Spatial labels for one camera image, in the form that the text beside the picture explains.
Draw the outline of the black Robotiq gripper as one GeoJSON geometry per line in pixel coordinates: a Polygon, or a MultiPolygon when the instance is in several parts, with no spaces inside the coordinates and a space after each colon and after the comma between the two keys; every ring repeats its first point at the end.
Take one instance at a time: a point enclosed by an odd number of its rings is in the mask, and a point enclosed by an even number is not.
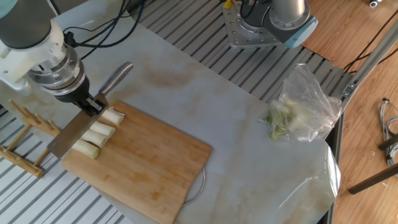
{"type": "Polygon", "coordinates": [[[76,90],[73,90],[71,93],[55,97],[61,102],[77,105],[77,107],[84,111],[88,116],[98,115],[108,106],[108,102],[105,98],[93,98],[87,100],[88,98],[91,98],[89,89],[90,81],[85,77],[82,84],[76,90]]]}

